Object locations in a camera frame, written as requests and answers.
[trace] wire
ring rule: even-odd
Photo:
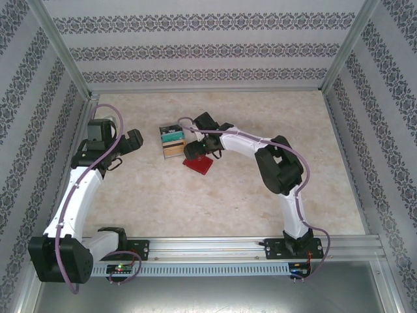
[[[79,292],[79,284],[76,284],[76,287],[74,287],[71,283],[70,278],[68,277],[68,273],[65,270],[65,266],[63,264],[62,261],[62,257],[61,257],[61,251],[60,251],[60,246],[59,246],[59,239],[61,238],[61,229],[63,227],[63,221],[64,221],[64,217],[65,217],[65,212],[66,209],[68,208],[68,204],[70,203],[71,197],[74,195],[78,185],[81,183],[81,181],[83,180],[83,178],[87,175],[87,173],[89,171],[91,171],[98,163],[100,163],[104,158],[106,158],[110,152],[112,152],[112,150],[114,150],[114,148],[116,148],[117,144],[119,143],[120,139],[122,138],[123,135],[123,118],[122,115],[120,114],[120,112],[111,104],[99,104],[97,106],[95,106],[92,110],[91,110],[91,119],[94,118],[94,114],[95,111],[98,108],[102,108],[102,107],[108,107],[111,108],[119,117],[119,121],[120,121],[120,130],[119,130],[119,134],[116,137],[116,140],[113,142],[113,144],[111,145],[111,147],[104,152],[97,160],[95,160],[81,175],[80,177],[78,177],[77,181],[74,183],[74,185],[72,186],[72,188],[70,189],[70,192],[68,193],[68,196],[65,199],[64,205],[63,205],[63,209],[61,211],[61,214],[59,215],[59,219],[58,219],[58,225],[57,225],[57,234],[55,237],[55,255],[57,257],[57,263],[58,263],[58,267],[59,270],[64,278],[64,281],[66,283],[66,285],[68,286],[69,290],[76,295]],[[134,252],[130,252],[130,251],[114,251],[114,252],[110,252],[108,254],[108,256],[110,255],[115,255],[115,254],[133,254],[135,256],[138,257],[139,259],[139,264],[141,265],[141,260],[140,260],[140,256],[138,254],[134,254]]]
[[[191,121],[192,123],[194,121],[191,117],[186,116],[186,117],[180,117],[178,119],[177,123],[179,125],[181,125],[181,121],[185,120],[185,119]],[[299,186],[299,188],[295,191],[295,206],[296,206],[298,218],[300,219],[301,223],[303,223],[303,225],[307,226],[308,228],[311,228],[312,230],[317,230],[317,231],[320,231],[320,232],[324,233],[326,235],[326,238],[327,238],[327,247],[326,247],[326,251],[324,252],[323,258],[321,259],[320,263],[318,264],[318,266],[314,270],[314,272],[312,272],[312,274],[310,274],[307,278],[305,278],[305,279],[310,279],[311,276],[313,274],[315,274],[321,268],[321,266],[324,263],[324,260],[327,258],[328,252],[330,250],[330,235],[326,230],[308,224],[304,220],[304,217],[301,214],[301,208],[300,208],[300,203],[299,203],[299,200],[298,200],[298,195],[300,194],[301,190],[303,190],[304,187],[308,184],[308,182],[310,180],[310,176],[311,176],[310,167],[308,166],[308,163],[307,163],[306,159],[300,153],[298,153],[297,151],[291,149],[290,147],[288,147],[286,145],[282,145],[280,143],[272,142],[270,140],[259,139],[258,137],[252,136],[251,134],[247,134],[245,132],[240,132],[240,131],[236,131],[236,130],[199,130],[199,129],[196,129],[196,128],[191,128],[191,127],[187,127],[187,126],[183,126],[183,125],[181,125],[181,127],[183,129],[189,130],[190,132],[200,132],[202,134],[229,134],[229,135],[236,135],[236,136],[249,138],[251,140],[255,140],[256,142],[265,143],[267,145],[274,145],[275,147],[279,147],[279,148],[282,148],[284,150],[287,150],[287,151],[291,152],[292,154],[294,154],[297,158],[300,159],[301,163],[303,163],[304,167],[306,168],[306,179]]]
[[[111,272],[110,273],[110,275],[109,275],[110,284],[117,284],[118,286],[120,286],[120,285],[123,285],[123,284],[131,281],[133,278],[135,278],[139,274],[139,272],[141,271],[141,268],[142,268],[142,259],[139,256],[139,254],[137,254],[136,252],[133,252],[133,251],[114,251],[114,252],[110,252],[107,256],[114,256],[116,254],[130,254],[130,255],[136,257],[137,260],[139,261],[139,267],[137,268],[136,272],[132,276],[129,276],[128,278],[126,278],[125,280],[123,280],[122,282],[115,282],[115,281],[113,281],[111,279],[111,277],[113,276],[113,274],[115,272]]]

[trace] floor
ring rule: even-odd
[[[122,226],[129,237],[282,234],[277,195],[264,186],[253,160],[224,152],[206,176],[183,166],[183,157],[164,160],[158,126],[204,111],[219,124],[264,138],[285,136],[311,167],[302,193],[308,222],[334,235],[364,233],[320,91],[101,95],[100,103],[116,106],[124,133],[139,129],[144,145],[107,172],[85,222],[86,236],[102,226]],[[99,109],[97,117],[109,113]]]

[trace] patterned wallpaper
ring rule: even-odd
[[[381,1],[326,95],[407,312],[417,312],[416,17],[412,1]]]
[[[93,91],[317,88],[364,0],[44,1]]]
[[[24,0],[0,1],[0,312],[46,227],[83,101]]]

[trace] white robotic arm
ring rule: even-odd
[[[239,130],[237,127],[231,127],[227,130],[238,131],[239,133],[243,133],[243,131]],[[270,140],[270,138],[261,137],[258,137],[258,139]],[[253,160],[256,160],[256,152],[259,149],[265,148],[267,146],[267,144],[265,143],[260,143],[256,140],[251,140],[246,137],[232,134],[221,135],[220,141],[225,150],[238,152],[242,155],[246,155],[247,157],[252,158]],[[284,217],[284,231],[295,239],[301,238],[308,232],[308,227],[301,222],[297,214],[295,205],[295,191],[297,189],[298,185],[291,189],[287,196],[285,196],[284,194],[278,194],[278,199],[280,201],[280,206]],[[302,216],[304,216],[304,208],[302,205],[300,195],[298,195],[298,202],[300,204],[301,214]]]
[[[261,138],[239,130],[237,127],[225,123],[219,125],[205,112],[193,120],[192,129],[198,130],[226,130],[232,134],[198,134],[197,141],[189,143],[184,153],[190,160],[198,155],[215,153],[216,151],[235,151],[256,160],[261,171],[261,177],[265,185],[278,195],[284,219],[284,236],[293,239],[294,243],[312,238],[312,231],[300,220],[296,209],[295,192],[301,183],[302,166],[298,159],[279,151],[276,147],[261,143],[261,140],[272,140],[288,147],[288,141],[282,137]],[[274,157],[281,157],[281,162],[276,163]],[[304,208],[300,195],[298,204],[301,215],[304,216]]]
[[[59,252],[66,273],[73,283],[85,283],[93,269],[93,264],[104,256],[116,250],[126,250],[127,238],[122,228],[101,228],[92,238],[83,241],[84,221],[94,198],[94,193],[101,185],[106,171],[113,170],[122,163],[122,155],[139,149],[143,145],[143,138],[136,129],[120,137],[118,144],[107,156],[102,156],[115,144],[115,124],[109,119],[94,119],[89,121],[88,139],[83,140],[77,153],[71,160],[70,181],[64,198],[50,225],[45,229],[42,237],[32,237],[28,250],[31,255],[38,277],[43,282],[63,282],[63,275],[55,257],[54,242],[57,239],[57,227],[61,226],[59,235]],[[112,162],[119,164],[110,169]],[[89,170],[76,185],[78,179]],[[66,206],[63,221],[60,216],[70,191],[74,193]]]

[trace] purple cable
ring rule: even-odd
[[[110,284],[116,283],[118,286],[120,286],[120,285],[123,285],[123,284],[131,281],[133,278],[135,278],[137,276],[137,274],[139,274],[139,272],[141,271],[141,268],[142,268],[142,259],[139,256],[139,254],[137,254],[136,252],[133,252],[133,251],[123,251],[123,252],[121,252],[121,251],[114,251],[114,252],[110,252],[107,256],[114,256],[116,254],[130,254],[131,256],[135,256],[139,260],[139,267],[138,267],[137,271],[132,276],[129,276],[128,278],[126,278],[122,282],[114,282],[114,281],[112,281],[111,277],[116,272],[111,272],[110,273],[110,276],[109,276]]]
[[[120,130],[119,130],[119,134],[116,137],[115,142],[113,142],[113,145],[111,145],[111,147],[105,152],[103,153],[102,156],[100,156],[100,158],[98,158],[97,160],[95,160],[81,175],[80,177],[77,179],[77,181],[74,183],[74,186],[72,186],[72,188],[70,189],[70,192],[68,193],[68,196],[65,199],[64,205],[63,205],[63,209],[61,211],[61,214],[59,215],[59,220],[58,220],[58,225],[57,225],[57,234],[55,237],[55,255],[57,257],[57,263],[59,266],[59,270],[61,271],[61,274],[64,278],[64,281],[66,283],[66,285],[68,286],[68,288],[70,289],[70,291],[76,295],[79,292],[79,284],[76,284],[76,287],[74,288],[69,277],[68,274],[65,271],[65,266],[63,264],[62,258],[61,258],[61,251],[59,250],[59,239],[61,237],[61,228],[62,226],[62,222],[64,220],[65,217],[65,212],[66,212],[66,208],[68,207],[68,204],[70,203],[71,197],[74,194],[75,190],[77,189],[77,186],[81,183],[81,181],[83,180],[83,178],[87,175],[87,173],[92,170],[98,163],[100,163],[104,158],[106,158],[110,152],[112,152],[112,150],[114,148],[116,148],[117,144],[119,143],[120,139],[122,138],[123,135],[123,118],[122,115],[120,114],[120,112],[111,104],[99,104],[97,106],[95,106],[92,111],[91,111],[91,118],[93,118],[95,111],[98,108],[102,108],[102,107],[108,107],[111,108],[114,112],[116,112],[117,116],[119,117],[119,121],[120,121]],[[130,251],[115,251],[115,252],[111,252],[108,255],[114,255],[114,254],[134,254],[134,252],[130,252]],[[139,259],[139,269],[141,267],[141,259],[137,254],[134,254],[135,256],[138,257]]]
[[[191,117],[180,117],[178,119],[177,123],[180,125],[180,122],[183,119],[187,119],[187,120],[189,120],[193,123],[193,119]],[[308,166],[308,163],[307,163],[306,159],[300,153],[291,149],[290,147],[287,147],[286,145],[282,145],[280,143],[272,142],[270,140],[263,140],[263,139],[260,140],[258,137],[251,136],[250,134],[247,134],[245,132],[238,132],[238,131],[234,131],[234,130],[198,130],[198,129],[195,129],[195,128],[182,126],[182,125],[181,125],[181,127],[186,129],[186,130],[189,130],[190,132],[200,132],[202,134],[230,134],[230,135],[237,135],[237,136],[246,137],[246,138],[249,138],[251,140],[255,140],[256,142],[265,143],[267,145],[274,145],[276,147],[287,150],[287,151],[291,152],[292,154],[294,154],[296,157],[298,157],[300,159],[300,161],[303,163],[304,167],[306,168],[306,180],[295,191],[295,206],[297,208],[297,215],[298,215],[299,219],[301,220],[301,223],[303,223],[305,226],[307,226],[308,228],[311,228],[313,230],[321,231],[327,237],[327,247],[326,247],[326,251],[324,252],[323,258],[321,259],[320,263],[318,264],[316,270],[314,272],[312,272],[312,274],[310,274],[310,276],[306,277],[304,280],[310,278],[314,273],[316,273],[320,269],[321,265],[324,263],[324,260],[327,258],[327,255],[328,255],[328,251],[330,250],[330,235],[326,230],[308,224],[304,220],[304,217],[301,214],[300,204],[298,202],[298,195],[300,194],[300,191],[307,185],[308,181],[310,180],[310,175],[311,175],[310,174],[310,167]]]

